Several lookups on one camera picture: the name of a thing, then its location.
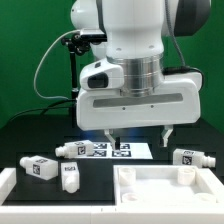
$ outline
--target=white tray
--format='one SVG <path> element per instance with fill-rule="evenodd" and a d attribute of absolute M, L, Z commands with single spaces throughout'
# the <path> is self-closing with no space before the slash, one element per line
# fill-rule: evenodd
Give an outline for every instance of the white tray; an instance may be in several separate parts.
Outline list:
<path fill-rule="evenodd" d="M 136 171 L 133 185 L 120 184 L 120 168 L 133 168 Z M 179 168 L 180 166 L 114 166 L 116 205 L 224 206 L 224 186 L 209 169 L 194 167 L 195 184 L 183 186 L 177 181 Z M 211 196 L 215 202 L 205 201 L 202 196 Z"/>
<path fill-rule="evenodd" d="M 115 206 L 0 206 L 0 223 L 4 224 L 223 224 L 224 223 L 224 204 L 223 185 L 207 169 L 197 171 L 196 186 L 183 187 L 185 190 L 177 190 L 175 183 L 178 167 L 174 166 L 132 166 L 137 171 L 138 181 L 140 179 L 147 183 L 147 179 L 154 180 L 150 184 L 151 192 L 156 196 L 172 196 L 178 192 L 182 195 L 192 196 L 195 192 L 208 192 L 217 197 L 218 203 L 192 204 L 182 201 L 163 200 L 158 203 L 128 203 L 134 206 L 127 206 L 127 203 L 121 203 L 121 192 L 125 192 L 123 187 L 119 186 L 117 170 L 121 166 L 114 167 L 115 179 Z M 4 183 L 8 184 L 8 178 L 3 178 Z M 141 191 L 150 192 L 149 183 L 143 184 Z"/>

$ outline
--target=white cylinder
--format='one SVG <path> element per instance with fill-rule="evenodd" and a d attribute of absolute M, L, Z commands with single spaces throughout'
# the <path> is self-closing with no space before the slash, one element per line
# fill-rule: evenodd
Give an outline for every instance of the white cylinder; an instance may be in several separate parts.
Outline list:
<path fill-rule="evenodd" d="M 79 189 L 78 182 L 76 177 L 68 177 L 65 180 L 65 190 L 70 194 L 75 193 Z"/>
<path fill-rule="evenodd" d="M 163 53 L 164 0 L 103 0 L 103 19 L 108 57 L 136 59 Z"/>
<path fill-rule="evenodd" d="M 131 186 L 136 182 L 136 170 L 129 167 L 119 168 L 119 183 L 123 186 Z"/>
<path fill-rule="evenodd" d="M 178 169 L 177 181 L 184 186 L 195 184 L 195 169 L 193 167 L 181 167 Z"/>

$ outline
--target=white block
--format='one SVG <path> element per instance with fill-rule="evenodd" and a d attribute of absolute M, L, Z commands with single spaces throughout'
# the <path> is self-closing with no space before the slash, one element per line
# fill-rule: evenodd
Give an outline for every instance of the white block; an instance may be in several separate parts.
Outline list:
<path fill-rule="evenodd" d="M 41 156 L 23 157 L 20 165 L 26 173 L 44 180 L 58 176 L 58 162 Z"/>
<path fill-rule="evenodd" d="M 63 191 L 75 193 L 80 188 L 77 163 L 61 164 L 61 180 Z"/>
<path fill-rule="evenodd" d="M 73 159 L 82 156 L 91 156 L 94 151 L 94 144 L 89 141 L 67 142 L 63 147 L 55 149 L 57 157 L 63 156 L 67 159 Z"/>
<path fill-rule="evenodd" d="M 16 169 L 6 168 L 0 174 L 0 205 L 8 197 L 14 186 L 16 185 Z"/>

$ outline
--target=black label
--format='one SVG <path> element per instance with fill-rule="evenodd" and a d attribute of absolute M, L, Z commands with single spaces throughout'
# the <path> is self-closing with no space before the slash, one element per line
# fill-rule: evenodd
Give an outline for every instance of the black label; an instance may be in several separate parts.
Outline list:
<path fill-rule="evenodd" d="M 33 173 L 40 175 L 40 166 L 33 164 Z"/>
<path fill-rule="evenodd" d="M 113 157 L 131 157 L 131 152 L 130 151 L 112 151 L 112 156 Z"/>
<path fill-rule="evenodd" d="M 65 171 L 73 171 L 73 170 L 75 170 L 74 166 L 67 166 L 67 167 L 65 167 Z"/>
<path fill-rule="evenodd" d="M 107 143 L 94 144 L 94 149 L 107 149 Z"/>
<path fill-rule="evenodd" d="M 75 145 L 84 145 L 83 142 L 75 142 Z"/>
<path fill-rule="evenodd" d="M 78 155 L 85 155 L 86 154 L 86 147 L 78 147 Z"/>
<path fill-rule="evenodd" d="M 184 155 L 192 156 L 192 155 L 194 155 L 194 152 L 186 150 L 186 151 L 184 151 Z"/>
<path fill-rule="evenodd" d="M 36 162 L 37 163 L 46 163 L 48 160 L 47 159 L 39 159 Z"/>
<path fill-rule="evenodd" d="M 183 156 L 182 164 L 191 165 L 192 164 L 192 157 L 191 156 Z"/>
<path fill-rule="evenodd" d="M 95 150 L 93 156 L 95 157 L 106 157 L 107 151 L 105 150 Z"/>

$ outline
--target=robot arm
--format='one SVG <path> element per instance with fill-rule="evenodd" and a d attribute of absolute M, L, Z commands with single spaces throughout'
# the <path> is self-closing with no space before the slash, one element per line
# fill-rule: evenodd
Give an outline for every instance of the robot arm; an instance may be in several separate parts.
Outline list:
<path fill-rule="evenodd" d="M 175 35 L 194 34 L 208 18 L 210 0 L 169 2 Z M 101 129 L 109 136 L 111 129 L 164 125 L 169 127 L 163 132 L 167 141 L 172 125 L 194 123 L 200 117 L 201 74 L 163 74 L 161 36 L 169 33 L 166 10 L 165 0 L 75 3 L 71 15 L 76 28 L 101 29 L 107 37 L 106 43 L 92 45 L 101 60 L 81 72 L 81 129 Z"/>

